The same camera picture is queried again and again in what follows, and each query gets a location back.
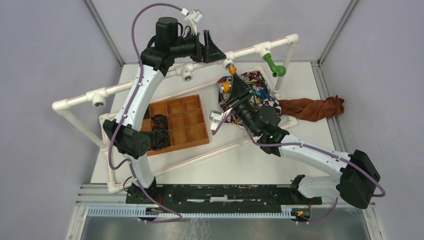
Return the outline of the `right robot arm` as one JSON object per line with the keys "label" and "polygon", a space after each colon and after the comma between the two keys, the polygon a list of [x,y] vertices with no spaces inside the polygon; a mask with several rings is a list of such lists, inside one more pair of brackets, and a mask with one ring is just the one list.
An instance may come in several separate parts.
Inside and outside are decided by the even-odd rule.
{"label": "right robot arm", "polygon": [[302,204],[315,197],[341,198],[359,209],[366,209],[372,198],[385,197],[380,185],[381,176],[369,156],[360,150],[354,153],[333,151],[304,141],[278,126],[281,118],[274,107],[263,105],[255,109],[251,104],[253,92],[240,75],[219,83],[224,117],[240,119],[252,143],[269,155],[299,161],[322,172],[325,176],[298,175],[291,183],[289,199]]}

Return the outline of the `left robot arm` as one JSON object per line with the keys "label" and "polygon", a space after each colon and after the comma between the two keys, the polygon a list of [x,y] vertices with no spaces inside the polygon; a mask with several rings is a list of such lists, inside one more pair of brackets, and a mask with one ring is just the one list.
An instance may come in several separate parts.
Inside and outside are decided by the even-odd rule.
{"label": "left robot arm", "polygon": [[189,57],[198,63],[214,63],[226,55],[213,42],[209,30],[200,33],[179,34],[180,23],[174,17],[161,17],[155,24],[155,35],[146,48],[138,53],[139,69],[122,109],[114,120],[105,120],[103,130],[129,163],[135,184],[140,187],[138,197],[147,204],[154,202],[158,191],[151,186],[155,178],[147,152],[151,138],[141,131],[146,110],[156,89],[178,58]]}

